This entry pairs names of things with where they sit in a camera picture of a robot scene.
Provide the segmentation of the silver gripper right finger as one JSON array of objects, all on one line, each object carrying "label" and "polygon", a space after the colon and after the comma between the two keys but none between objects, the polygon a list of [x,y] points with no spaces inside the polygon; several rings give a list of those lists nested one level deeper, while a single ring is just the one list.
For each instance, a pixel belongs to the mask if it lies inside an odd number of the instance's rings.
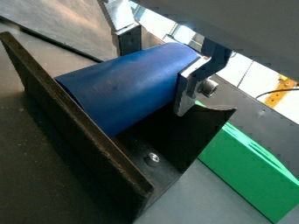
[{"label": "silver gripper right finger", "polygon": [[183,116],[195,104],[199,94],[211,97],[218,83],[210,77],[230,61],[233,51],[209,38],[203,40],[201,56],[178,73],[174,113]]}]

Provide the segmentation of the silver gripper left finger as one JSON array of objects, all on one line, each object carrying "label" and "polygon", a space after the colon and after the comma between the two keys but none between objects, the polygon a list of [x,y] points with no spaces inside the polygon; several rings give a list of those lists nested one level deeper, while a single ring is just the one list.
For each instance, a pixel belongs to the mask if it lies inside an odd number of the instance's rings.
[{"label": "silver gripper left finger", "polygon": [[136,22],[128,0],[98,0],[116,36],[119,55],[142,50],[142,25]]}]

